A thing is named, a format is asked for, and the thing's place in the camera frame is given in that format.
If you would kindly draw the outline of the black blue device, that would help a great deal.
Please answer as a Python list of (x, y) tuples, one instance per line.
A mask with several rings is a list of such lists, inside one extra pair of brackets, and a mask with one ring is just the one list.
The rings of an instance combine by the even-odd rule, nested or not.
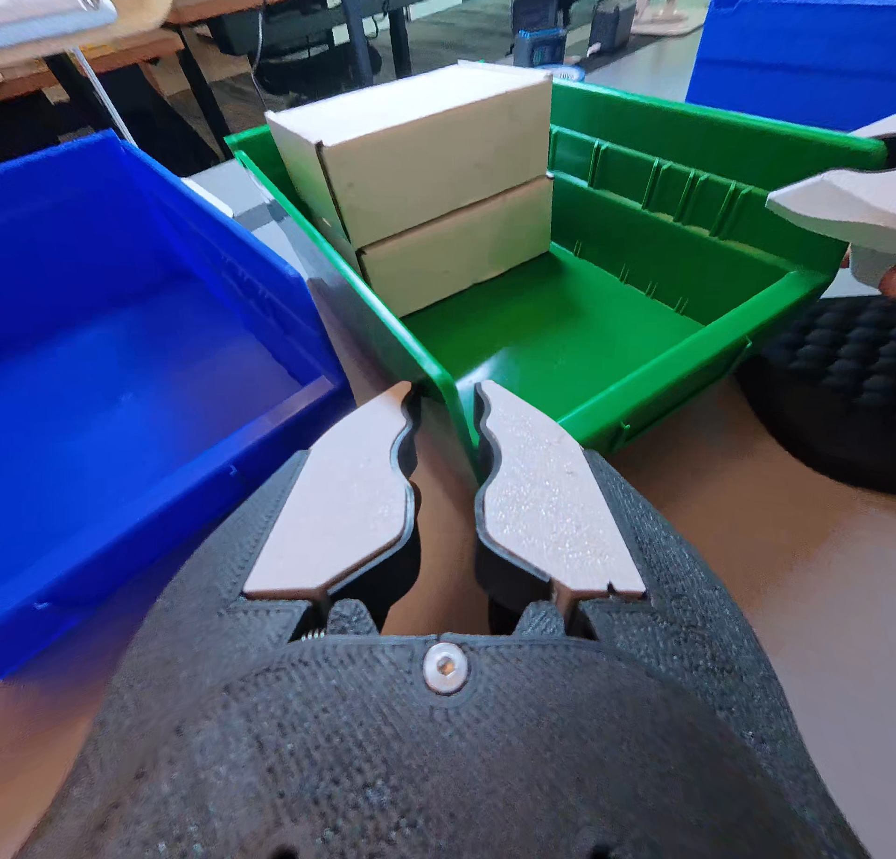
[(567, 29), (563, 27), (521, 29), (512, 46), (512, 64), (518, 68), (562, 65), (566, 57)]

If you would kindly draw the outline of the wooden board stand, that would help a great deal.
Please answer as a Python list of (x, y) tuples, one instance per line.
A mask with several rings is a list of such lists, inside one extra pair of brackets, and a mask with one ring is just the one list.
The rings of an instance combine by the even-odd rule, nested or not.
[(92, 28), (72, 35), (51, 37), (16, 47), (1, 47), (3, 68), (28, 60), (67, 52), (71, 47), (105, 46), (119, 38), (141, 35), (161, 25), (173, 0), (110, 0), (118, 19), (106, 27)]

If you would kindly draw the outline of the white cardboard box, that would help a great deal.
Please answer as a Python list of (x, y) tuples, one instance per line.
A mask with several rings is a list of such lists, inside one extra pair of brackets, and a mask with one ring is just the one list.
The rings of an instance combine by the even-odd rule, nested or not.
[(545, 175), (552, 90), (461, 61), (265, 118), (313, 219), (361, 249)]
[(357, 251), (364, 281), (397, 317), (548, 252), (554, 179), (543, 175)]

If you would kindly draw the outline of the white thin rod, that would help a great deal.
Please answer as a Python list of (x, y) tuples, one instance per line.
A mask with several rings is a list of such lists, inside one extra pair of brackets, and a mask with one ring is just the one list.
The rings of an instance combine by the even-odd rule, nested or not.
[(94, 71), (94, 69), (92, 69), (91, 64), (84, 56), (82, 49), (80, 47), (71, 47), (69, 48), (68, 53), (73, 58), (81, 74), (89, 82), (92, 93), (95, 95), (95, 98), (97, 100), (99, 110), (106, 115), (106, 118), (108, 119), (116, 134), (131, 146), (137, 148), (138, 144), (134, 139), (131, 131), (129, 130), (124, 118), (118, 112), (110, 96), (106, 93), (106, 90), (104, 89), (101, 81), (96, 75), (96, 72)]

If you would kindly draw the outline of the green plastic bin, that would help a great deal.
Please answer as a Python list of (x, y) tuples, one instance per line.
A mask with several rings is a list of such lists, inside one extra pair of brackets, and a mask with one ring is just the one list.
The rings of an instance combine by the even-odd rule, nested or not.
[(401, 319), (312, 223), (268, 126), (227, 142), (315, 246), (315, 300), (375, 371), (442, 405), (472, 464), (480, 381), (608, 455), (726, 378), (845, 252), (768, 210), (768, 193), (889, 156), (879, 137), (555, 81), (548, 252)]

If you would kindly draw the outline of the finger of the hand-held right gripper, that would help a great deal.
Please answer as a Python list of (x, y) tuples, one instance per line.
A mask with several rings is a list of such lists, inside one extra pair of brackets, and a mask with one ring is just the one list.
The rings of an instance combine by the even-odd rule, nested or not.
[(875, 165), (868, 164), (851, 167), (854, 171), (892, 171), (895, 169), (895, 114), (863, 126), (849, 133), (850, 137), (861, 139), (865, 143), (874, 143), (877, 147)]
[(805, 230), (847, 243), (853, 278), (894, 291), (894, 170), (829, 170), (770, 192), (765, 206)]

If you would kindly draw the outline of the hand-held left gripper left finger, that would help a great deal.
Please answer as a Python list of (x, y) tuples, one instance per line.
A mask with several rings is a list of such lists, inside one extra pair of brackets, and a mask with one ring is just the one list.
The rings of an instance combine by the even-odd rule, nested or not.
[(420, 395), (402, 381), (322, 435), (308, 450), (243, 596), (304, 600), (322, 615), (352, 599), (383, 628), (420, 574), (420, 495), (411, 482), (419, 427)]

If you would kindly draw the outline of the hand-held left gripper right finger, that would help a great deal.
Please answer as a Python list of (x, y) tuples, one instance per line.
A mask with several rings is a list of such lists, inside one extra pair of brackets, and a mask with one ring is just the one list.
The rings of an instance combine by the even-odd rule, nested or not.
[(647, 586), (589, 453), (559, 424), (494, 381), (475, 387), (480, 466), (478, 584), (501, 607), (621, 596)]

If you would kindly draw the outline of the clear plastic pouch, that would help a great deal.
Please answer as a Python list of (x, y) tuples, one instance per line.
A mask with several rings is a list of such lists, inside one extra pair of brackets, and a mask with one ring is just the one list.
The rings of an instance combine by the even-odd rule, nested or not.
[(102, 28), (117, 19), (110, 0), (1, 0), (1, 47)]

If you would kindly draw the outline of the white stand base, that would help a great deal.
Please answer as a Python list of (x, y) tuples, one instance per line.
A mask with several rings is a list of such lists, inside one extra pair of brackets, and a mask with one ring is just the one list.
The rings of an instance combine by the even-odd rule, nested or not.
[(181, 177), (180, 180), (183, 182), (185, 187), (193, 191), (197, 196), (203, 199), (204, 202), (216, 208), (221, 215), (229, 219), (235, 218), (234, 211), (229, 204), (221, 200), (216, 194), (211, 193), (200, 183), (196, 182), (193, 178)]

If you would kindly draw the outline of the blue plastic bin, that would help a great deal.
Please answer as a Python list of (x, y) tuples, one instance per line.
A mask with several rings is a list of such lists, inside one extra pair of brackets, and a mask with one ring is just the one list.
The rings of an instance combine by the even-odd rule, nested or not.
[(1, 168), (1, 674), (356, 406), (303, 277), (99, 133)]
[(895, 111), (895, 0), (711, 0), (686, 102), (851, 133)]

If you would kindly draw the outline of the dark grey case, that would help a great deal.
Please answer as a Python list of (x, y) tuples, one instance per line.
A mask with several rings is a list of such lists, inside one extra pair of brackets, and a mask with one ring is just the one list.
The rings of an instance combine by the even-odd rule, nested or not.
[(636, 0), (600, 0), (596, 3), (588, 36), (587, 56), (610, 55), (631, 37)]

